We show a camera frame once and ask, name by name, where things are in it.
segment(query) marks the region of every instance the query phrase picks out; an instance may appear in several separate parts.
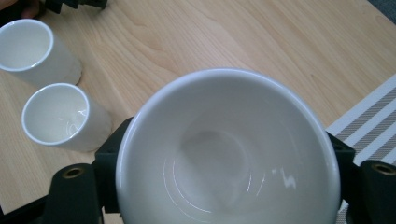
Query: cup rim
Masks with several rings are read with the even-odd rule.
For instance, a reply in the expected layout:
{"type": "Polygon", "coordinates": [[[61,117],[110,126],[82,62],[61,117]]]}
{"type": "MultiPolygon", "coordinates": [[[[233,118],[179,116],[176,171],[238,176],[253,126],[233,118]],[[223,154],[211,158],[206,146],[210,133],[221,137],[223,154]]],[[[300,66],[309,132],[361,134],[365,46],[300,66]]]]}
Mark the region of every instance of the cup rim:
{"type": "Polygon", "coordinates": [[[186,76],[182,76],[177,78],[176,80],[168,83],[159,91],[154,93],[140,108],[137,114],[134,116],[134,119],[130,123],[125,135],[123,136],[121,145],[120,145],[120,152],[117,160],[117,169],[116,169],[116,189],[119,198],[120,210],[121,212],[127,212],[125,209],[128,209],[130,203],[126,202],[130,191],[127,188],[127,184],[124,182],[128,182],[126,180],[127,175],[130,171],[126,170],[127,164],[126,162],[129,160],[131,154],[131,146],[134,141],[134,133],[137,131],[139,127],[142,127],[144,124],[144,120],[146,119],[148,111],[152,109],[155,105],[159,104],[162,99],[165,99],[169,94],[173,91],[185,87],[186,85],[191,84],[194,81],[202,80],[211,78],[213,76],[228,76],[232,74],[233,76],[239,76],[248,79],[254,79],[259,81],[265,81],[270,83],[271,87],[277,89],[277,91],[281,92],[282,95],[290,99],[292,102],[295,103],[296,107],[304,112],[307,116],[307,121],[309,125],[315,130],[317,139],[323,145],[322,151],[326,159],[325,166],[328,168],[326,173],[329,178],[329,192],[326,194],[330,195],[328,197],[328,201],[324,202],[327,204],[329,211],[326,211],[326,217],[328,219],[334,219],[336,216],[336,212],[338,210],[337,204],[339,204],[339,196],[340,196],[340,177],[339,177],[339,169],[337,165],[337,160],[335,158],[335,154],[331,152],[332,144],[330,142],[329,136],[326,134],[325,129],[323,128],[322,124],[313,113],[313,111],[309,108],[309,106],[301,99],[296,93],[291,91],[289,88],[284,86],[283,84],[271,79],[270,77],[263,76],[260,73],[246,70],[246,69],[239,69],[239,68],[210,68],[205,70],[200,70],[196,72],[192,72],[187,74],[186,76]]]}
{"type": "Polygon", "coordinates": [[[53,45],[54,45],[54,34],[52,32],[52,30],[48,27],[48,25],[42,21],[37,21],[37,20],[33,20],[33,19],[21,19],[21,20],[17,20],[17,21],[11,21],[7,24],[5,24],[4,26],[0,27],[0,34],[2,32],[4,32],[6,29],[9,29],[13,26],[18,26],[21,24],[34,24],[37,26],[40,26],[41,28],[44,28],[44,30],[47,32],[47,34],[49,35],[49,47],[46,51],[46,53],[40,58],[40,60],[38,60],[36,63],[34,63],[33,65],[28,65],[28,66],[24,66],[24,67],[20,67],[20,68],[12,68],[12,67],[8,67],[8,66],[4,66],[0,63],[0,69],[8,71],[8,72],[24,72],[27,71],[33,67],[36,67],[40,64],[42,64],[46,58],[48,58],[48,56],[50,55],[50,52],[53,49],[53,45]]]}
{"type": "Polygon", "coordinates": [[[47,146],[47,147],[57,147],[57,146],[61,146],[64,143],[70,141],[70,139],[72,139],[74,136],[78,135],[81,132],[81,130],[84,129],[84,127],[87,124],[88,116],[90,115],[90,113],[91,113],[91,104],[90,104],[87,94],[82,89],[80,89],[79,87],[77,87],[75,85],[69,84],[69,83],[54,83],[54,84],[50,84],[48,86],[41,88],[40,90],[36,91],[29,98],[29,100],[26,102],[26,104],[24,105],[23,110],[22,110],[21,124],[22,124],[22,128],[23,128],[24,132],[26,133],[26,135],[30,139],[32,139],[34,142],[36,142],[40,145],[43,145],[43,146],[47,146]],[[77,91],[79,93],[79,95],[84,99],[84,102],[87,106],[87,116],[83,120],[80,128],[75,133],[73,133],[71,136],[69,136],[63,140],[60,140],[60,141],[46,142],[46,141],[36,138],[34,135],[31,134],[31,132],[29,131],[29,128],[26,126],[26,122],[25,122],[26,121],[26,113],[27,113],[28,107],[30,106],[30,103],[32,103],[32,101],[37,97],[38,94],[41,94],[43,91],[48,91],[50,89],[58,88],[58,87],[66,87],[69,89],[73,89],[74,91],[77,91]]]}

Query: ceramic cup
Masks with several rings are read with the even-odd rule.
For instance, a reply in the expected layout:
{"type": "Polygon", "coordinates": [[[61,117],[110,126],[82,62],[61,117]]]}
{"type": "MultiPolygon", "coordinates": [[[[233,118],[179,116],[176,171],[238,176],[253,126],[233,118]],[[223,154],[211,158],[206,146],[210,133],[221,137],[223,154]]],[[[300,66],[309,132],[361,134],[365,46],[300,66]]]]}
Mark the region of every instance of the ceramic cup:
{"type": "Polygon", "coordinates": [[[328,135],[295,93],[234,68],[198,71],[155,93],[120,147],[122,218],[134,224],[334,223],[328,135]]]}
{"type": "Polygon", "coordinates": [[[55,83],[27,101],[22,128],[38,144],[76,151],[99,148],[111,132],[111,118],[83,90],[55,83]]]}
{"type": "Polygon", "coordinates": [[[81,63],[45,23],[12,21],[0,28],[0,69],[42,88],[77,84],[81,63]]]}

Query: black object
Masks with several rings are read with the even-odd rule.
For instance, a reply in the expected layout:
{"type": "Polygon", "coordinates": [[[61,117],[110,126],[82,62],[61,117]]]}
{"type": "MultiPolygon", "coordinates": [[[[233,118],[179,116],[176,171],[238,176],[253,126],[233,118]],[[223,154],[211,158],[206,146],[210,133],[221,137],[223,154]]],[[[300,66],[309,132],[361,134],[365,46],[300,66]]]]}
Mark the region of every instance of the black object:
{"type": "Polygon", "coordinates": [[[15,21],[21,18],[21,13],[25,0],[19,0],[14,5],[4,8],[0,11],[0,27],[9,23],[10,21],[15,21]]]}
{"type": "Polygon", "coordinates": [[[380,10],[390,21],[396,25],[396,1],[395,0],[369,0],[373,6],[380,10]]]}
{"type": "Polygon", "coordinates": [[[47,9],[59,14],[61,13],[62,4],[75,9],[78,8],[78,5],[88,5],[104,9],[107,5],[107,0],[46,0],[45,5],[47,9]]]}
{"type": "MultiPolygon", "coordinates": [[[[125,120],[95,153],[92,165],[75,164],[52,179],[49,195],[0,219],[10,223],[103,223],[106,213],[119,213],[115,172],[125,120]]],[[[341,200],[349,203],[348,224],[396,223],[396,167],[381,161],[353,163],[355,150],[329,134],[341,177],[341,200]]]]}

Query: light wood surface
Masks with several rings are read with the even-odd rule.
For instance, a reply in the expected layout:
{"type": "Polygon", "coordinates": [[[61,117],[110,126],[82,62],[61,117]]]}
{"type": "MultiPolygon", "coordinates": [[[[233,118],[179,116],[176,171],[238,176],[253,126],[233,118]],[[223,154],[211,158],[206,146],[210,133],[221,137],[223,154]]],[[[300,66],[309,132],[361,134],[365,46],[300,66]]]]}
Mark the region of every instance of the light wood surface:
{"type": "MultiPolygon", "coordinates": [[[[210,67],[258,71],[296,91],[330,125],[396,73],[396,26],[366,0],[109,0],[41,18],[83,64],[78,85],[113,127],[160,87],[210,67]]],[[[42,147],[21,128],[35,88],[0,71],[0,204],[48,193],[66,165],[92,153],[42,147]]],[[[121,223],[117,215],[107,223],[121,223]]]]}

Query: striped placemat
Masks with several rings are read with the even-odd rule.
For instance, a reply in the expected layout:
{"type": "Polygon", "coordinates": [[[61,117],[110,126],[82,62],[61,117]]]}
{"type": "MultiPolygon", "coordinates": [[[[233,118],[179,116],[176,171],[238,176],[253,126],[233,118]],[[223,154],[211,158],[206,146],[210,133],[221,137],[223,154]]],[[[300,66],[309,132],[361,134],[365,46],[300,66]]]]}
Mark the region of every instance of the striped placemat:
{"type": "MultiPolygon", "coordinates": [[[[396,75],[360,101],[327,132],[356,150],[355,164],[366,160],[396,165],[396,75]]],[[[347,203],[338,212],[337,224],[346,223],[347,203]]]]}

